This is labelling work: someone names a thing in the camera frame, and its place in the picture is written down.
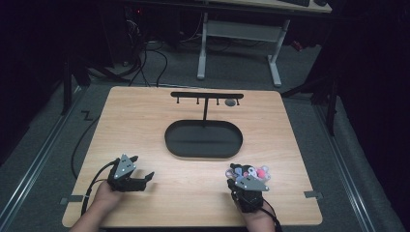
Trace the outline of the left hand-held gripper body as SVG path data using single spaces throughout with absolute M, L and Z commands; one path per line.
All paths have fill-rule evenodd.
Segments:
M 146 184 L 143 179 L 133 179 L 131 174 L 136 169 L 135 162 L 131 162 L 130 158 L 123 154 L 119 159 L 114 161 L 107 182 L 113 190 L 126 191 L 143 191 L 146 189 Z

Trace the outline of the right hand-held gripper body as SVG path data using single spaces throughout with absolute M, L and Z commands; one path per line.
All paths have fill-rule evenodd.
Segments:
M 263 191 L 270 188 L 253 176 L 227 180 L 231 197 L 242 213 L 253 213 L 263 206 Z

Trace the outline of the black and pink keychain charm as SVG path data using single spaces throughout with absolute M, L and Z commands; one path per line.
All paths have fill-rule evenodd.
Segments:
M 252 176 L 262 183 L 266 183 L 271 179 L 269 168 L 266 165 L 255 167 L 252 165 L 242 165 L 242 173 L 236 174 L 231 168 L 225 171 L 225 177 L 228 179 L 239 180 L 243 177 Z

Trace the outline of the black key rack with tray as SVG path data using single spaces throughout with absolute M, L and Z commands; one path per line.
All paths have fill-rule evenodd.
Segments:
M 178 120 L 168 126 L 164 133 L 166 148 L 180 158 L 229 159 L 234 157 L 243 145 L 241 130 L 228 121 L 209 120 L 209 100 L 233 101 L 239 105 L 243 94 L 171 92 L 170 96 L 204 100 L 203 116 L 200 120 Z

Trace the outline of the person's left hand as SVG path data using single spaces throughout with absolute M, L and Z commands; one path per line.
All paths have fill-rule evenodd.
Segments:
M 110 213 L 120 203 L 124 193 L 113 190 L 107 181 L 99 185 L 91 209 L 97 209 L 100 212 Z

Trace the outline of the person's right hand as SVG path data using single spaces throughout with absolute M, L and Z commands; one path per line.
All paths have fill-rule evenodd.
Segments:
M 262 208 L 254 213 L 241 213 L 241 216 L 248 232 L 276 232 L 273 214 L 271 209 Z

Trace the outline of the black metal stand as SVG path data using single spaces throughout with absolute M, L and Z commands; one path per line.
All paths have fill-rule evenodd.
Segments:
M 281 93 L 283 98 L 289 98 L 298 93 L 311 93 L 310 102 L 313 105 L 325 103 L 327 114 L 325 125 L 330 135 L 335 135 L 334 119 L 337 103 L 337 54 L 325 45 L 318 53 L 307 80 L 293 89 Z
M 76 81 L 79 87 L 88 88 L 91 84 L 91 78 L 88 74 L 88 69 L 92 68 L 98 73 L 103 74 L 108 79 L 126 82 L 126 79 L 120 77 L 101 65 L 86 59 L 85 57 L 70 52 L 67 55 L 67 59 L 64 63 L 64 75 L 63 75 L 63 88 L 64 88 L 64 98 L 63 98 L 63 109 L 62 115 L 66 115 L 73 104 L 73 80 Z

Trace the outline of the white metal desk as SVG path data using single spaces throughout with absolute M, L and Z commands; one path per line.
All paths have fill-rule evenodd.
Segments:
M 332 7 L 328 0 L 310 0 L 309 7 L 301 7 L 278 0 L 198 0 L 205 7 L 244 7 L 246 10 L 256 8 L 259 10 L 278 10 L 280 13 L 328 15 Z M 210 19 L 207 13 L 202 15 L 201 47 L 198 58 L 197 78 L 203 80 L 206 75 L 207 39 L 209 37 L 238 39 L 254 42 L 273 43 L 275 48 L 267 56 L 271 77 L 276 87 L 281 86 L 278 73 L 277 59 L 283 41 L 288 31 L 290 18 L 281 19 L 278 25 L 268 23 L 241 22 L 235 19 Z

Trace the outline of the black keyboard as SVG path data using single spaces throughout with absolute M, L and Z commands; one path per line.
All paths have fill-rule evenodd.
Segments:
M 280 2 L 288 3 L 288 4 L 293 4 L 296 6 L 301 6 L 301 7 L 309 7 L 310 0 L 278 0 Z

